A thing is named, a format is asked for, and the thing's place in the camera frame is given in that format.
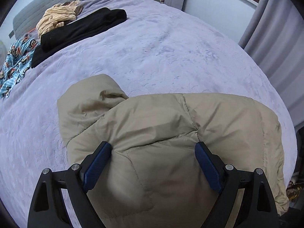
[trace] white wall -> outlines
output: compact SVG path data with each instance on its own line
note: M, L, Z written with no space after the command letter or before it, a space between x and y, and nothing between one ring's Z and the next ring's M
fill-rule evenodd
M183 11L196 16L234 40L241 39L256 5L247 0L185 0Z
M33 0L17 0L8 15L6 16L3 24L0 27L0 40L4 43L7 50L10 45L16 40L15 36L9 38L10 32L13 30L14 17L30 2Z

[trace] bed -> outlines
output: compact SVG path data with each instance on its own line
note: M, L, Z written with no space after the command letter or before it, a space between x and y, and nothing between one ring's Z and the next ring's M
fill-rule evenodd
M29 16L21 21L29 11L37 16L45 7L67 0L45 1L37 7L41 0L34 0L16 16L16 38L39 20ZM102 73L130 97L216 92L263 103L277 114L282 126L287 186L297 158L294 127L282 99L241 47L200 19L153 0L85 0L82 4L78 19L104 6L124 9L128 19L58 51L27 71L9 98L0 100L0 199L20 228L26 227L41 171L70 166L58 128L57 100L72 84ZM63 194L74 227L80 227L67 193Z

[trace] black folded clothing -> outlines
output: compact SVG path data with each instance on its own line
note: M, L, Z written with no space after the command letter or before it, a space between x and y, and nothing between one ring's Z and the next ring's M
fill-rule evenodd
M125 22L126 19L127 14L123 9L110 10L103 7L71 24L43 34L41 45L36 47L33 54L32 68L38 66L57 51L80 40L105 32Z

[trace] blue printed blanket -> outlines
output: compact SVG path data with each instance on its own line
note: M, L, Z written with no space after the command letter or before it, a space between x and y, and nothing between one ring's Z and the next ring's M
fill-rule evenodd
M8 97L11 89L24 78L39 44L39 41L26 36L12 44L0 71L0 98Z

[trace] lavender blanket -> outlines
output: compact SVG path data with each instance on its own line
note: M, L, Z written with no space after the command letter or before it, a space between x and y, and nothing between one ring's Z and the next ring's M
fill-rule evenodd
M9 98L0 100L0 198L21 228L26 228L41 171L69 167L57 99L72 84L101 73L130 97L217 92L263 103L282 125L288 183L297 156L290 115L261 69L235 42L200 19L153 0L86 0L83 5L80 17L106 6L124 9L128 19L28 70ZM80 227L68 200L67 208L73 225Z

